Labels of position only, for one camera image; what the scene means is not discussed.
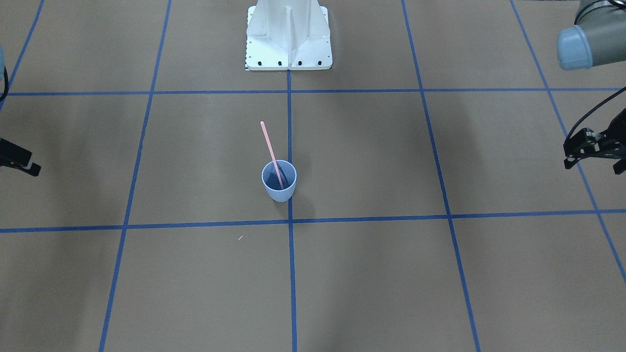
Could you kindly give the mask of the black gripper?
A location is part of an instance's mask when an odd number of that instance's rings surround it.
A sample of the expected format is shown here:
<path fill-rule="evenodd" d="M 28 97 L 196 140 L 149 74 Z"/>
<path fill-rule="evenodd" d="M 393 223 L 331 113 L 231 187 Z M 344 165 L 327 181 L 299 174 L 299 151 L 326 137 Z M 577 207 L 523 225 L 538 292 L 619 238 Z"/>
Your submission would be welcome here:
<path fill-rule="evenodd" d="M 621 175 L 626 171 L 626 110 L 623 109 L 609 123 L 606 134 L 596 133 L 592 129 L 581 129 L 571 137 L 566 138 L 563 149 L 565 160 L 563 164 L 567 170 L 572 169 L 579 161 L 586 158 L 603 158 L 603 141 L 608 138 L 620 144 L 620 160 L 613 165 L 613 173 Z"/>

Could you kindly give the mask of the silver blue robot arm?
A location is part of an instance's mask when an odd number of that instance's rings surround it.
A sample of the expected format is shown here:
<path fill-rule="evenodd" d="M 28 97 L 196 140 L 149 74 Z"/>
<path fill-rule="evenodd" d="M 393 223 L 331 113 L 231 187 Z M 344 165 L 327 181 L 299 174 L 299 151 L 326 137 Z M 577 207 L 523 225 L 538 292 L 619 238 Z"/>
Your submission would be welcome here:
<path fill-rule="evenodd" d="M 348 0 L 343 2 L 340 0 L 335 4 L 344 5 L 398 5 L 402 6 L 403 18 L 402 22 L 405 26 L 405 20 L 408 20 L 407 35 L 414 33 L 409 27 L 411 25 L 410 13 L 407 9 L 407 5 L 411 4 L 411 0 Z M 611 0 L 581 0 L 581 8 L 578 10 L 576 20 L 571 29 L 564 29 L 559 34 L 557 53 L 559 64 L 563 69 L 587 69 L 595 66 L 602 66 L 611 63 L 624 62 L 625 61 L 625 8 L 614 6 L 611 4 Z M 441 7 L 438 10 L 452 10 L 456 6 L 471 5 L 470 7 L 478 10 L 478 5 L 487 6 L 496 5 L 489 0 L 479 0 L 478 3 L 472 4 L 470 0 L 452 0 L 452 4 L 445 8 Z M 495 33 L 495 20 L 489 17 L 489 19 L 477 19 L 472 17 L 472 14 L 465 9 L 465 13 L 468 18 L 477 20 L 477 24 L 486 25 L 486 30 L 493 31 Z M 452 18 L 447 14 L 435 14 L 435 9 L 427 9 L 425 17 L 422 20 L 426 20 L 423 23 L 423 28 L 426 34 L 458 34 L 460 36 L 461 30 L 452 24 Z M 619 156 L 618 160 L 625 159 L 625 123 L 624 126 L 618 129 L 618 132 L 623 136 L 619 136 L 623 140 L 620 141 L 619 146 L 624 150 L 621 154 L 615 148 L 611 150 L 596 151 L 599 157 L 611 157 Z M 14 169 L 23 170 L 24 172 L 33 174 L 33 166 L 23 165 L 20 167 L 14 160 L 9 160 L 3 153 L 1 148 L 1 166 L 13 167 Z"/>

